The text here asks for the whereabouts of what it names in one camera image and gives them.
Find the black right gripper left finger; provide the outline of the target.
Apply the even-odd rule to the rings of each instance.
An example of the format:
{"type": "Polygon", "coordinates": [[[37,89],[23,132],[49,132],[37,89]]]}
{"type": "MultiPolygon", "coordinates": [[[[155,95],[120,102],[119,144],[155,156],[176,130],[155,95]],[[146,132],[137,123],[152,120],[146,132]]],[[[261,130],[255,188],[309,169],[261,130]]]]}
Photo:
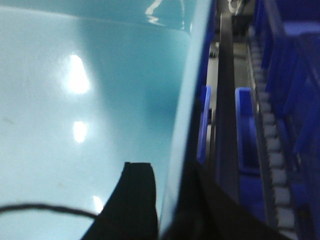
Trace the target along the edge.
{"type": "Polygon", "coordinates": [[[126,162],[120,179],[83,235],[85,240],[156,240],[156,182],[150,163],[126,162]]]}

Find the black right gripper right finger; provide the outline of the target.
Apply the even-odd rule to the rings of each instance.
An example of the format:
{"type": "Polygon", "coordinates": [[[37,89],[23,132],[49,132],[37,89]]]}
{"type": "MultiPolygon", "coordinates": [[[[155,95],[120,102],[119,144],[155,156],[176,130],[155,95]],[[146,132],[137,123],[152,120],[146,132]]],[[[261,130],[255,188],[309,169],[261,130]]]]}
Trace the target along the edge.
{"type": "Polygon", "coordinates": [[[183,166],[175,216],[165,240],[285,240],[232,200],[196,161],[183,166]]]}

